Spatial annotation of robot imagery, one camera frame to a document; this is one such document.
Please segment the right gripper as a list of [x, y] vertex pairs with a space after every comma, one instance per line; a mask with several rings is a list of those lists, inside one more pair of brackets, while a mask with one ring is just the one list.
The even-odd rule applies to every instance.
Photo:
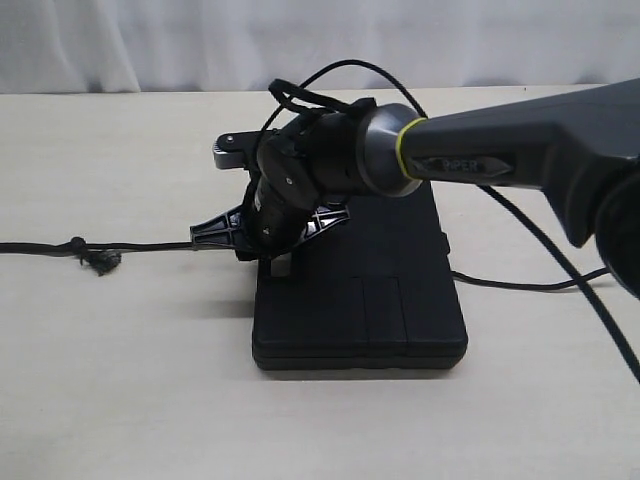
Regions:
[[[241, 209], [233, 208], [190, 227], [191, 246], [194, 250], [237, 250], [238, 260], [275, 258], [350, 220], [344, 202], [318, 206], [316, 189], [304, 191], [300, 200], [296, 204], [286, 199], [269, 182], [250, 182]], [[246, 243], [248, 250], [241, 251]]]

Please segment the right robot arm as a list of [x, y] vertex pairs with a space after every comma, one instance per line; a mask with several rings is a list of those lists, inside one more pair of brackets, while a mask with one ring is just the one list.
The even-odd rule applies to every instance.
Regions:
[[292, 119], [217, 141], [220, 169], [242, 168], [242, 204], [190, 230], [196, 249], [272, 258], [346, 221], [356, 196], [398, 198], [425, 181], [541, 191], [575, 247], [594, 240], [613, 277], [639, 290], [639, 83], [627, 80], [428, 118], [372, 98], [347, 103], [277, 79]]

